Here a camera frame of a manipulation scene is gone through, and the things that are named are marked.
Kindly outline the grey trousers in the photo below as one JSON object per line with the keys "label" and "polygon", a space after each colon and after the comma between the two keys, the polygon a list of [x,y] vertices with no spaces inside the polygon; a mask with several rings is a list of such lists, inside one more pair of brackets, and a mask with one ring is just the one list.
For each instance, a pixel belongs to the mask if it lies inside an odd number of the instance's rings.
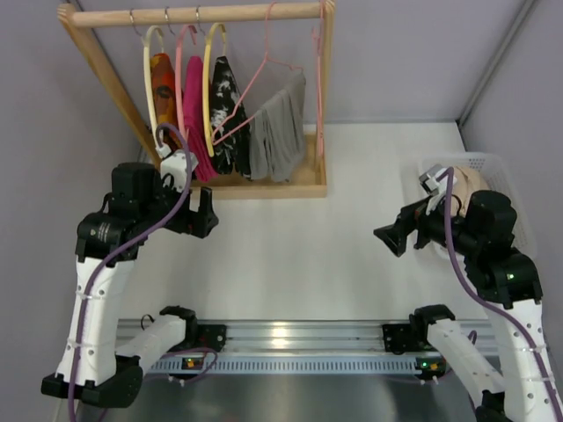
{"label": "grey trousers", "polygon": [[294,75],[253,116],[249,153],[252,180],[287,181],[303,161],[305,89],[304,74]]}

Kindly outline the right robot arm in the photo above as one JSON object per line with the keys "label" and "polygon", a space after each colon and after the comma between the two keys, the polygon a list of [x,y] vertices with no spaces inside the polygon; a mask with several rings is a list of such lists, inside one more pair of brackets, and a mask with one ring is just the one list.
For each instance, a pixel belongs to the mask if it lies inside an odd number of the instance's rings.
{"label": "right robot arm", "polygon": [[445,305],[418,308],[409,316],[419,340],[447,361],[464,385],[478,421],[560,421],[556,389],[542,325],[543,291],[531,258],[513,245],[517,212],[495,191],[472,194],[465,216],[445,225],[445,208],[425,212],[427,200],[403,207],[396,221],[374,235],[400,257],[406,239],[416,248],[451,246],[462,262],[453,267],[463,289],[486,312],[501,368],[489,363],[461,331]]}

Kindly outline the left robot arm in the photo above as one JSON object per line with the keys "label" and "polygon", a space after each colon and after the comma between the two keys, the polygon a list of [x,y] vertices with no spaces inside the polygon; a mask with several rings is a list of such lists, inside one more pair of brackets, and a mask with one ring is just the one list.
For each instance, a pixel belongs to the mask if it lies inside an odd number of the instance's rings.
{"label": "left robot arm", "polygon": [[211,189],[202,189],[198,208],[190,208],[191,176],[191,164],[182,158],[160,168],[124,163],[113,169],[111,190],[100,210],[77,227],[69,336],[57,369],[42,380],[42,394],[69,404],[127,408],[163,355],[195,343],[194,311],[167,306],[148,329],[126,345],[116,345],[122,296],[149,236],[166,229],[203,239],[218,224]]}

